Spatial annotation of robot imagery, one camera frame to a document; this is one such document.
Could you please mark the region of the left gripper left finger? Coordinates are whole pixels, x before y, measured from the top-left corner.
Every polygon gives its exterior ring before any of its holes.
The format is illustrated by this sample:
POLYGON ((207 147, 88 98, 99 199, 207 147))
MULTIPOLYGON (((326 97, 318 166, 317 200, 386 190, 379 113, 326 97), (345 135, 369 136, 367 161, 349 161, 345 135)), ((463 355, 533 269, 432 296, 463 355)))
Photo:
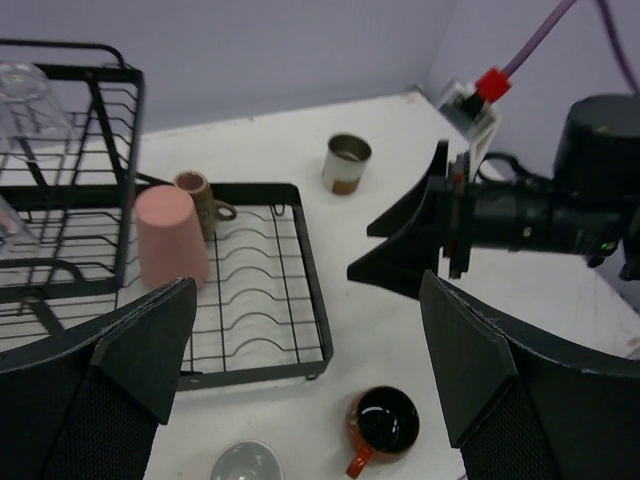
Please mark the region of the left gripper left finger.
POLYGON ((4 479, 141 479, 196 315, 180 278, 1 355, 4 479))

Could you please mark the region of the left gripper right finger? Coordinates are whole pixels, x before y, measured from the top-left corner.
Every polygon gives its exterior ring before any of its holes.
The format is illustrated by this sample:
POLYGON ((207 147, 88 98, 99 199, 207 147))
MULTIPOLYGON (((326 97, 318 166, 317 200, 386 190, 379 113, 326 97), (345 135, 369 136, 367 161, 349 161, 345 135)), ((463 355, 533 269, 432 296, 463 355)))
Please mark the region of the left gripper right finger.
POLYGON ((635 479, 639 364, 560 338, 426 273, 420 306, 470 479, 635 479))

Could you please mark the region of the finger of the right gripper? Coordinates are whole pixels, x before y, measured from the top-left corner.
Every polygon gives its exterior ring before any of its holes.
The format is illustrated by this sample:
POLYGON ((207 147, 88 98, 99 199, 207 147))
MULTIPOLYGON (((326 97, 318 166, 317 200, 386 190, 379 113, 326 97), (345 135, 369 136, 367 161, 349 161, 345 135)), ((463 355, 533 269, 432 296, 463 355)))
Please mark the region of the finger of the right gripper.
POLYGON ((366 228, 383 240, 347 267, 347 279, 417 300, 424 272, 436 271, 441 244, 435 232, 437 199, 428 181, 446 172, 449 142, 437 142, 420 180, 366 228))

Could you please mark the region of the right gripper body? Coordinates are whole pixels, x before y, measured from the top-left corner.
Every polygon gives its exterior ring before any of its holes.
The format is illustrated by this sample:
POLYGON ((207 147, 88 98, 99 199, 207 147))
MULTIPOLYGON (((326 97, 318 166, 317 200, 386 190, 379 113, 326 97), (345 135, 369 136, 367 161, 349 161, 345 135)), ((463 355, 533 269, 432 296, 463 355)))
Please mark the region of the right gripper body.
POLYGON ((474 247, 582 256, 591 268, 621 248, 622 278, 639 275, 639 99, 601 94, 575 102, 550 178, 502 156, 510 180, 470 172, 464 153, 437 185, 437 225, 449 275, 474 247))

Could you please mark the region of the white and brown cup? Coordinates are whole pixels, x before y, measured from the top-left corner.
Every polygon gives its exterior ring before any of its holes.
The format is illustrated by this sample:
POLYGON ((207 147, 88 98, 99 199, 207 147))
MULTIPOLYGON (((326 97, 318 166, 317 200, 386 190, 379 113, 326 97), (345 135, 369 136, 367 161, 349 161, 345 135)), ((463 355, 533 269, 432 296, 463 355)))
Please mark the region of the white and brown cup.
POLYGON ((372 149, 364 139, 348 133, 333 135, 327 142, 322 185, 334 195, 353 194, 371 156, 372 149))

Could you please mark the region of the red orange mug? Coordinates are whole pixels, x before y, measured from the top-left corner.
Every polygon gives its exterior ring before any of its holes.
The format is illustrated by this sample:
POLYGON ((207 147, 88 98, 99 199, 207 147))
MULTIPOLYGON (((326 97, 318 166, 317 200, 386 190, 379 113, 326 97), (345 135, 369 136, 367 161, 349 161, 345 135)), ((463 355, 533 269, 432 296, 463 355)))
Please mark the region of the red orange mug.
POLYGON ((345 431, 354 451, 346 475, 357 479, 371 462, 391 464, 415 445, 420 417, 413 401, 392 386, 376 386, 354 397, 346 411, 345 431))

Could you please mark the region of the pink mug white inside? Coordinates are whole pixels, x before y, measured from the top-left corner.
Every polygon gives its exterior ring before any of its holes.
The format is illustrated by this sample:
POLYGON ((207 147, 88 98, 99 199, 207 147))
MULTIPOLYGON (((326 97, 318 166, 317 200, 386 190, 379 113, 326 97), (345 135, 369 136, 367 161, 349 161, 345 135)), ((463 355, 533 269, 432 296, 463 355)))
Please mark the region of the pink mug white inside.
POLYGON ((211 480, 283 480, 275 451, 264 442, 245 440, 227 448, 214 464, 211 480))

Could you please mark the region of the tall pink cup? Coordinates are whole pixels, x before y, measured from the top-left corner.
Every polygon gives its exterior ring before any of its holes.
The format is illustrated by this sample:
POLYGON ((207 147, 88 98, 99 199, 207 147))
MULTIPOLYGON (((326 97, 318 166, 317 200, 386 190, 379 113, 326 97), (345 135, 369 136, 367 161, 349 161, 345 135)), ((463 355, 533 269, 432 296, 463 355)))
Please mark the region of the tall pink cup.
POLYGON ((155 289, 179 277, 202 286, 209 277, 207 248, 195 204, 173 185, 146 189, 136 199, 135 220, 142 283, 155 289))

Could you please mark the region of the brown mug with handle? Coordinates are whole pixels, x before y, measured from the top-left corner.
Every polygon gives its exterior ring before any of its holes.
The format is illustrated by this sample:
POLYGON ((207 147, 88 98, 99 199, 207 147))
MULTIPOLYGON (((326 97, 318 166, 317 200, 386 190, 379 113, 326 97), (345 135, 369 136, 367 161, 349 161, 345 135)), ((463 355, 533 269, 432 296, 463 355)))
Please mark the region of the brown mug with handle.
POLYGON ((200 172, 180 172, 174 178, 173 183, 191 196, 206 242, 213 240, 220 222, 232 221, 237 218, 236 208, 229 203, 216 200, 209 181, 200 172))

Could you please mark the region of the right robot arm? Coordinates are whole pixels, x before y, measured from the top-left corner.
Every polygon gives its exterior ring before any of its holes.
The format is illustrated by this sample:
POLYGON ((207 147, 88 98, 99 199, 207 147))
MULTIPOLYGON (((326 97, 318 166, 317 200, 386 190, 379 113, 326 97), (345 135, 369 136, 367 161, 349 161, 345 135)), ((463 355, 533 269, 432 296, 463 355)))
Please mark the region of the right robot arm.
POLYGON ((577 255, 589 267, 624 254, 621 279, 639 277, 639 100, 600 94, 575 102, 546 178, 510 154, 512 170, 486 176, 469 153, 448 156, 440 141, 418 183, 367 229, 379 244, 348 266, 351 281, 417 298, 441 258, 457 279, 475 247, 577 255))

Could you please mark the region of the clear glass near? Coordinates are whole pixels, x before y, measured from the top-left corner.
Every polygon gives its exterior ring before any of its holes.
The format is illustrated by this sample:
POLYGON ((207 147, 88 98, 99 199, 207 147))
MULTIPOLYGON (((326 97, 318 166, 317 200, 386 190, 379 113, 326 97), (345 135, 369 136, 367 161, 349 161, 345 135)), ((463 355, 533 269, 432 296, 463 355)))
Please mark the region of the clear glass near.
POLYGON ((35 258, 39 240, 18 212, 1 197, 1 285, 7 285, 22 270, 19 261, 35 258))

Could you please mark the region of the clear glass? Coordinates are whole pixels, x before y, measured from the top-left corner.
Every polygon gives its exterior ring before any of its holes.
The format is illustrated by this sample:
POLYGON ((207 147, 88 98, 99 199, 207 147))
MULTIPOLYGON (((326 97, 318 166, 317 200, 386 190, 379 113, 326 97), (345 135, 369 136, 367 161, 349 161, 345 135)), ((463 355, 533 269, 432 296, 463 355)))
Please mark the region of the clear glass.
POLYGON ((1 151, 25 163, 63 161, 76 144, 69 117, 45 73, 1 63, 1 151))
POLYGON ((39 240, 18 212, 1 197, 1 285, 7 285, 22 270, 19 261, 35 258, 39 240))

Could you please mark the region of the clear glass far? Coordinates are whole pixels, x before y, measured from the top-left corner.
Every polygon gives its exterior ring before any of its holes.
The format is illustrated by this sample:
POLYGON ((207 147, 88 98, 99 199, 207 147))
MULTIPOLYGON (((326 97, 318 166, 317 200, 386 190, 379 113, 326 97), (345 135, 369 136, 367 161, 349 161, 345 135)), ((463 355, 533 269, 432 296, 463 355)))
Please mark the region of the clear glass far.
POLYGON ((69 117, 45 73, 1 63, 1 151, 25 163, 63 161, 76 144, 69 117))

